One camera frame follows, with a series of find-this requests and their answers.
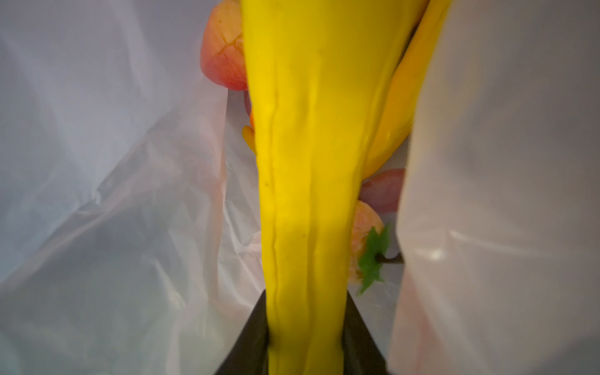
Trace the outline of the red fruit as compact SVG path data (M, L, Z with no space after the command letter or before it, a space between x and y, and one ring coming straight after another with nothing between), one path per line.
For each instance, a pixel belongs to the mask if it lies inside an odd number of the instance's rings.
M248 89L240 1L220 1L209 15L200 50L202 73L236 92Z

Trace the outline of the red strawberry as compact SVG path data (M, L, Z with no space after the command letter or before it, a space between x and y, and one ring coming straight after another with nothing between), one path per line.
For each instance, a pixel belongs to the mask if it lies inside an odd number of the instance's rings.
M373 283L382 282L382 262L390 245L389 226L365 202L358 201L353 221L348 258L348 282L358 285L356 295L362 295Z

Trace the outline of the yellow banana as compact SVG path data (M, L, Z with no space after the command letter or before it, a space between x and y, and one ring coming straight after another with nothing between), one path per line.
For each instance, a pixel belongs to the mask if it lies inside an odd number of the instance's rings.
M408 31L405 49L389 86L362 179L377 172L410 135L420 89L452 2L402 1L401 4L408 10L402 20Z
M340 374L363 166L424 1L244 1L271 374Z

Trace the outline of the pink plastic bag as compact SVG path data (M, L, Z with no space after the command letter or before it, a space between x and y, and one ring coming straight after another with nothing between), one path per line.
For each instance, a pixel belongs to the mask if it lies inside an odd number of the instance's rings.
M1 4L1 372L212 374L264 289L211 1ZM599 4L459 1L355 303L393 374L599 372Z

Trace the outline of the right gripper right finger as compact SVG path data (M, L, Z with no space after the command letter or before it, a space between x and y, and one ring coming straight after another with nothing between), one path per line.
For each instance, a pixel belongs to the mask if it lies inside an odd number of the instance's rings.
M344 375L388 375L384 356L373 340L349 292L342 330L342 350Z

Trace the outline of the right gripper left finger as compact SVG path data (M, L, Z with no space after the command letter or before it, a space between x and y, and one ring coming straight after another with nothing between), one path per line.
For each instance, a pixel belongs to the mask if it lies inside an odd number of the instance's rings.
M267 375L269 328L263 291L231 351L215 375Z

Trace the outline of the yellow fruit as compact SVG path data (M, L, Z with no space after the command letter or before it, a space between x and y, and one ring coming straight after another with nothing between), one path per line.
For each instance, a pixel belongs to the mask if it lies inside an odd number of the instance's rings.
M256 141L255 141L255 131L251 126L244 126L242 128L242 137L248 145L249 149L256 154Z

